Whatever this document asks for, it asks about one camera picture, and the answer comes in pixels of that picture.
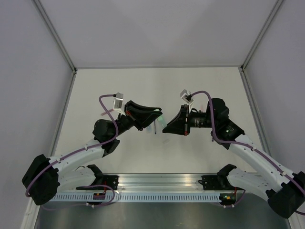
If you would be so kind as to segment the green highlighter marker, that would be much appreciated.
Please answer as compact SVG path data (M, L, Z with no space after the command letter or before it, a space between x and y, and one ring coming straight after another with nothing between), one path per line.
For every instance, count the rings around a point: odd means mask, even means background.
M167 123L163 120L163 121L161 121L161 125L163 128L165 128L167 126Z

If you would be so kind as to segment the blue highlighter marker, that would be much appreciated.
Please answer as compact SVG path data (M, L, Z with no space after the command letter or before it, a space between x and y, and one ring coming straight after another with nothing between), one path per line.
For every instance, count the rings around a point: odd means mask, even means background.
M152 126L151 125L146 127L146 132L147 133L151 133L152 132Z

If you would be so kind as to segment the blue ballpoint pen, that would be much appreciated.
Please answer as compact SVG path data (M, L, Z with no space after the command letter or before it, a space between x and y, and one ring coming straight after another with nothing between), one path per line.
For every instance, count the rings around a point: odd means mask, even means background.
M157 135L157 125L156 125L156 121L154 120L154 134Z

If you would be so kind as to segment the green highlighter cap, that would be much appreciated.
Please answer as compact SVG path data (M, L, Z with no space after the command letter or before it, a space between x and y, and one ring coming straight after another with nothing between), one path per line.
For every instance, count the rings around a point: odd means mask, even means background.
M157 120L158 120L159 122L162 122L162 121L163 121L163 117L162 117L162 116L159 116L159 117L157 118Z

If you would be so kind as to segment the clear pen cap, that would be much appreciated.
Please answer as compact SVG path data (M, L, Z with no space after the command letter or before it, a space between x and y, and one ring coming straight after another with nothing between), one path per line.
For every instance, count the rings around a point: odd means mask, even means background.
M170 139L169 139L169 138L163 140L163 144L167 144L167 143L169 143L169 142L170 142Z

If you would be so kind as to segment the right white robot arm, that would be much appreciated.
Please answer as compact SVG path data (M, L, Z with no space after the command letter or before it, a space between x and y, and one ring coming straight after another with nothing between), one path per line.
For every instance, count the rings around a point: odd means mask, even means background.
M177 116L163 129L163 133L189 135L191 128L211 128L213 140L235 153L258 174L248 174L234 165L226 165L218 173L217 184L222 189L237 187L265 200L279 216L288 219L305 202L305 174L278 163L259 150L244 130L229 119L224 100L213 98L205 112L181 106Z

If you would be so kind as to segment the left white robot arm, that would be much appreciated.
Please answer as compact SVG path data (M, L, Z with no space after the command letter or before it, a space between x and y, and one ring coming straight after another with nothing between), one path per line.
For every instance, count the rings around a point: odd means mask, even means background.
M49 202L58 192L74 188L98 190L103 186L103 173L90 162L111 154L120 141L118 136L135 127L142 131L163 113L159 107L147 107L128 101L121 114L99 119L93 128L93 139L69 153L46 157L36 156L21 182L25 195L37 206Z

